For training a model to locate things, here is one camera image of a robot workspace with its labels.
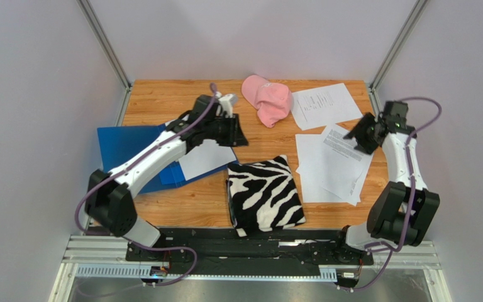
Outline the printed paper sheet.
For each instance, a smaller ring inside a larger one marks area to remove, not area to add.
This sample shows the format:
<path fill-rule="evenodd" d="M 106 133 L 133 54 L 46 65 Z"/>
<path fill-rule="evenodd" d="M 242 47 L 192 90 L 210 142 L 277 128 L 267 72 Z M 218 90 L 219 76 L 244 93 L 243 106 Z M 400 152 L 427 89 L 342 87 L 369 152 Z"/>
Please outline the printed paper sheet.
<path fill-rule="evenodd" d="M 362 117 L 343 83 L 292 93 L 292 115 L 301 130 L 356 120 Z"/>
<path fill-rule="evenodd" d="M 189 181 L 216 168 L 234 162 L 236 155 L 231 147 L 219 146 L 214 140 L 204 140 L 179 159 L 185 180 Z"/>

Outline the blue file folder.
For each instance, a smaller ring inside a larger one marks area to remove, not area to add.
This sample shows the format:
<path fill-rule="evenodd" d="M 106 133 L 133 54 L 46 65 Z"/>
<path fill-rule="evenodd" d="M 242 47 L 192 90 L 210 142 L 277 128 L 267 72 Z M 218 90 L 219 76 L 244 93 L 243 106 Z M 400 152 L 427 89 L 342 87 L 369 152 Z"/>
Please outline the blue file folder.
<path fill-rule="evenodd" d="M 137 155 L 145 147 L 155 141 L 161 132 L 166 129 L 166 124 L 145 126 L 114 126 L 97 129 L 97 137 L 101 151 L 104 170 L 124 164 Z M 211 176 L 227 168 L 227 164 L 210 172 L 185 180 L 179 161 L 164 168 L 157 176 L 149 181 L 140 191 L 142 194 L 175 189 L 204 177 Z"/>

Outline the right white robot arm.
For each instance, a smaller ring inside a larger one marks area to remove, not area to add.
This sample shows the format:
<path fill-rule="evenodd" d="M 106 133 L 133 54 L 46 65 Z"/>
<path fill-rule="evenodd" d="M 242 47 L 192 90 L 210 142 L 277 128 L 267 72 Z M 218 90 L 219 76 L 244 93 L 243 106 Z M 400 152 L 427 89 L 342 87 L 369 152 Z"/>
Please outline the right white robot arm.
<path fill-rule="evenodd" d="M 419 127 L 409 125 L 406 116 L 411 101 L 435 105 L 435 116 Z M 388 183 L 372 205 L 366 222 L 345 228 L 346 245 L 366 252 L 398 252 L 423 241 L 440 206 L 440 197 L 429 191 L 423 180 L 416 139 L 441 113 L 440 103 L 427 97 L 387 101 L 381 113 L 365 114 L 344 136 L 345 140 L 355 140 L 355 149 L 367 155 L 381 148 L 388 171 Z"/>

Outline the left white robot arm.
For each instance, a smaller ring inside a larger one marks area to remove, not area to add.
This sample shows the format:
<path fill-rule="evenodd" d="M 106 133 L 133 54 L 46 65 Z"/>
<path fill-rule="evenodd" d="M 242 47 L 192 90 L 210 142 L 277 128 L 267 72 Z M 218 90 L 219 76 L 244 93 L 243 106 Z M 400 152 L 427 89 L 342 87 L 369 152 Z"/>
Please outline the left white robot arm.
<path fill-rule="evenodd" d="M 153 248 L 161 231 L 140 218 L 134 198 L 163 169 L 203 143 L 219 147 L 248 145 L 233 106 L 235 94 L 199 96 L 183 117 L 168 123 L 165 130 L 142 151 L 123 164 L 104 172 L 94 171 L 79 209 L 115 237 Z"/>

